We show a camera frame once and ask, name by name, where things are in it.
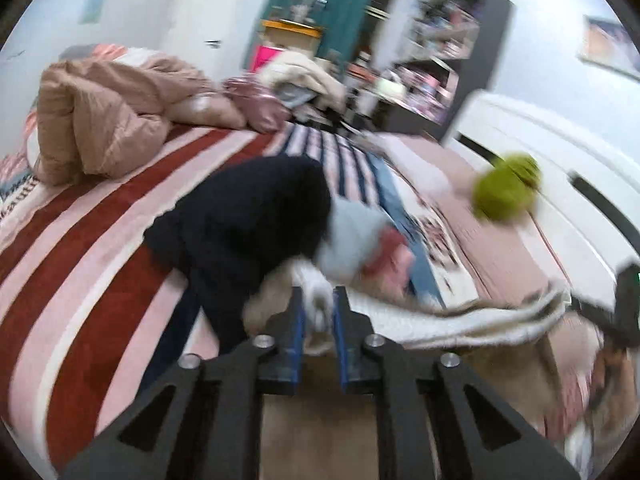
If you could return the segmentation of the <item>brown knit sweater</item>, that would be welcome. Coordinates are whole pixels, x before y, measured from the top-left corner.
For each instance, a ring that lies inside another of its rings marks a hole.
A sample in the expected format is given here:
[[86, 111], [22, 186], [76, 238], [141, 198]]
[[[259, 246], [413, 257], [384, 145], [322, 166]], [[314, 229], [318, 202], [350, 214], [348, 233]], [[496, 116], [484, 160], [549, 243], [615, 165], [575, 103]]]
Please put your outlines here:
[[290, 261], [264, 279], [243, 323], [256, 334], [284, 309], [293, 286], [321, 300], [343, 285], [378, 333], [411, 350], [461, 351], [582, 478], [600, 471], [638, 418], [636, 362], [568, 304], [578, 296], [611, 302], [613, 273], [592, 261], [568, 266], [520, 255], [459, 259], [435, 274], [436, 292], [415, 297], [399, 266], [373, 272]]

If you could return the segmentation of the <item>white bed headboard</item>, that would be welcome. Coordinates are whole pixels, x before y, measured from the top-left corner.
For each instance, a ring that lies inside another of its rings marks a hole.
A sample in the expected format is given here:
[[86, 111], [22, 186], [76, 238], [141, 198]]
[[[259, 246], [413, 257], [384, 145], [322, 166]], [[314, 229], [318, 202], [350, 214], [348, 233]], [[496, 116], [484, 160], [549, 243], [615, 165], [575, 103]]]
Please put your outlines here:
[[618, 270], [639, 259], [639, 166], [617, 148], [533, 104], [473, 92], [444, 139], [474, 169], [526, 153], [542, 182], [537, 228], [580, 296], [612, 306]]

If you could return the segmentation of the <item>pink pillow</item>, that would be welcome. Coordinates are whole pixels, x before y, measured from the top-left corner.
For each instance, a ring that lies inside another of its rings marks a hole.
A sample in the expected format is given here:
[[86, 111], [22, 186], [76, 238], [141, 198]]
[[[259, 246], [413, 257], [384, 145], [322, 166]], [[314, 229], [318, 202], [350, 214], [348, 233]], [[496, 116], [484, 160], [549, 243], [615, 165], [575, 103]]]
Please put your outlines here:
[[474, 216], [472, 188], [480, 173], [455, 151], [402, 134], [383, 133], [380, 144], [444, 219], [481, 297], [518, 304], [550, 281], [570, 281], [532, 217], [503, 226]]

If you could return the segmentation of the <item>striped bed blanket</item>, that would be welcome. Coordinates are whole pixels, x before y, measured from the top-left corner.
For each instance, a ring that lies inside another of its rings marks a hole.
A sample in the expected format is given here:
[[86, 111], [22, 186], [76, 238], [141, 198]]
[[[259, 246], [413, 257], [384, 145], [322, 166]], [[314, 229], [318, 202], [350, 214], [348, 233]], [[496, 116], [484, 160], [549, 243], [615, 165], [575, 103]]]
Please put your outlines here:
[[413, 216], [408, 294], [451, 307], [478, 287], [447, 231], [425, 208], [462, 168], [420, 138], [392, 136], [384, 162], [334, 134], [288, 125], [273, 136], [177, 127], [152, 162], [116, 180], [29, 185], [1, 223], [1, 417], [56, 474], [117, 417], [145, 374], [179, 356], [212, 358], [218, 340], [184, 300], [186, 280], [143, 244], [152, 221], [218, 168], [260, 155], [320, 160], [332, 190]]

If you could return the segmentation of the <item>green plush toy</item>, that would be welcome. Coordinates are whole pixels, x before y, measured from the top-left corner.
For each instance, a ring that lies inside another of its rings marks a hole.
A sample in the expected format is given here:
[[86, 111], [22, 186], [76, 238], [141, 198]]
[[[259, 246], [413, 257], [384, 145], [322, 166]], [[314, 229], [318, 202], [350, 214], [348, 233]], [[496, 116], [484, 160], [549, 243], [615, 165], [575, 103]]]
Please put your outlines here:
[[541, 171], [533, 156], [496, 157], [474, 184], [473, 212], [480, 219], [510, 222], [532, 209], [540, 186]]

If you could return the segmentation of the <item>black garment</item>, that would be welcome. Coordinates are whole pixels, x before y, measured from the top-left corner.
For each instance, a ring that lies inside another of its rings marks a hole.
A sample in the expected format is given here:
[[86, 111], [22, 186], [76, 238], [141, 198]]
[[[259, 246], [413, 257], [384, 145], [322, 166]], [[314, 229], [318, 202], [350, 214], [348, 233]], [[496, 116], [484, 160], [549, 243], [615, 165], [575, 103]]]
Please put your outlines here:
[[155, 259], [184, 275], [226, 354], [246, 341], [243, 310], [265, 278], [290, 260], [314, 258], [331, 206], [320, 162], [256, 157], [206, 177], [143, 239]]

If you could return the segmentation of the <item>light blue garment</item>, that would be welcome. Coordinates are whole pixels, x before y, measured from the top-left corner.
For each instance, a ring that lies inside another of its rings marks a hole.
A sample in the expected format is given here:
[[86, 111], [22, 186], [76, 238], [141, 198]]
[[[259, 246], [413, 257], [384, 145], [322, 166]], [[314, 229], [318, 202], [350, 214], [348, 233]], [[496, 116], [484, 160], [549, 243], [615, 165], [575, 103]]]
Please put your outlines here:
[[392, 224], [382, 209], [335, 196], [314, 261], [328, 278], [349, 283], [374, 253], [381, 232]]

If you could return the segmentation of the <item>black bookshelf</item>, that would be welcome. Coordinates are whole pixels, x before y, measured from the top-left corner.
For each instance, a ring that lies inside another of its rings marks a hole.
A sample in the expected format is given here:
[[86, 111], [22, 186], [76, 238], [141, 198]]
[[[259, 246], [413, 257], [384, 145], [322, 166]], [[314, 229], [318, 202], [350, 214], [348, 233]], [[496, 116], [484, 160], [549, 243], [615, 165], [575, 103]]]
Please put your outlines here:
[[378, 103], [380, 129], [441, 141], [464, 100], [488, 88], [512, 9], [510, 0], [421, 2], [393, 65], [406, 94]]

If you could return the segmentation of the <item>framed portrait photo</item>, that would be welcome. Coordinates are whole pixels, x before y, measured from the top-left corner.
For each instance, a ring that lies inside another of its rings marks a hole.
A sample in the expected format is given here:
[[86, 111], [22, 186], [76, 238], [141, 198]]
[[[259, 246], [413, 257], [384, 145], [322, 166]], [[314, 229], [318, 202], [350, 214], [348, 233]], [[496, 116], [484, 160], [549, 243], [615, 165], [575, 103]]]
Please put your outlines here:
[[639, 79], [639, 51], [620, 23], [587, 16], [584, 46], [579, 58], [584, 62]]

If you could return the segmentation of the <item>pink satin bag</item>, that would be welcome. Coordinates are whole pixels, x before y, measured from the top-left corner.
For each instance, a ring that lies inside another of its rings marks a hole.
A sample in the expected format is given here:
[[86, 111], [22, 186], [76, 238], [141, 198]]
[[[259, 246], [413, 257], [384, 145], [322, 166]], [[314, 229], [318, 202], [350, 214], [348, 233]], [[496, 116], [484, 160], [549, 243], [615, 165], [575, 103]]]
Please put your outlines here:
[[222, 91], [244, 115], [247, 125], [258, 133], [280, 132], [291, 116], [284, 104], [253, 74], [224, 80]]

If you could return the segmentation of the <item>pink striped duvet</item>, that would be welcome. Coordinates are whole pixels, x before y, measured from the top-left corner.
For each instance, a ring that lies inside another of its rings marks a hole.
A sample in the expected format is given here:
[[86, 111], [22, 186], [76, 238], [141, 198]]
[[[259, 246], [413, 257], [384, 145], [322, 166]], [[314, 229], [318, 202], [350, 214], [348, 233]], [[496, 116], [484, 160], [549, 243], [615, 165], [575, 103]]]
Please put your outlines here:
[[160, 51], [58, 61], [40, 77], [29, 165], [48, 185], [119, 178], [152, 160], [175, 124], [242, 129], [246, 118], [201, 70]]

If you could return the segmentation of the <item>yellow topped cabinet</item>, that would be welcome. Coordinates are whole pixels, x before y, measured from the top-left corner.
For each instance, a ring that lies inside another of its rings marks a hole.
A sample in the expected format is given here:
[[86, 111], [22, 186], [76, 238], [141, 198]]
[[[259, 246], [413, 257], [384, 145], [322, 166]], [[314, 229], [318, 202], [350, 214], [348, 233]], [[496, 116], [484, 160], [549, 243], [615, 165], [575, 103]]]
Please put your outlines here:
[[279, 52], [285, 50], [303, 53], [313, 58], [318, 51], [323, 29], [288, 20], [262, 20], [258, 46], [250, 59], [250, 71], [255, 73]]

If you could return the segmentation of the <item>white door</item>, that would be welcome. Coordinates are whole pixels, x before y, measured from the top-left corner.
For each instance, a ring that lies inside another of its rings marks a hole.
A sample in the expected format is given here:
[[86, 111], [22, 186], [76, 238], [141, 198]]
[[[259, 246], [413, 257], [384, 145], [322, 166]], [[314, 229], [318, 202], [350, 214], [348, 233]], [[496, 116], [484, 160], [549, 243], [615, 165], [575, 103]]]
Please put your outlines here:
[[262, 0], [172, 0], [160, 50], [219, 80], [238, 68]]

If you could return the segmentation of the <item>glass display case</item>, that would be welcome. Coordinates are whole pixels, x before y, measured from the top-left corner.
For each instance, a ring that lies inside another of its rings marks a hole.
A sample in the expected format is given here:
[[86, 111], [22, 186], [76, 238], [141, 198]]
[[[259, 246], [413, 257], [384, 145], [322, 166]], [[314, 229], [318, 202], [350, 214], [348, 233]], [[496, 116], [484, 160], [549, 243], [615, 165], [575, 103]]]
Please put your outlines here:
[[328, 0], [288, 0], [284, 18], [295, 24], [317, 26]]

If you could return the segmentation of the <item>blue wall poster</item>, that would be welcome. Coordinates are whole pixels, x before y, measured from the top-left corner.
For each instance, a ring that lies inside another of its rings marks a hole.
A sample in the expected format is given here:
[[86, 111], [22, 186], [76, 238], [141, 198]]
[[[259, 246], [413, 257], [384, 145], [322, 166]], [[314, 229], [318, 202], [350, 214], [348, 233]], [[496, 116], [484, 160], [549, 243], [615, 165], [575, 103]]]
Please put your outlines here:
[[101, 19], [105, 1], [106, 0], [85, 0], [81, 10], [79, 24], [98, 24]]

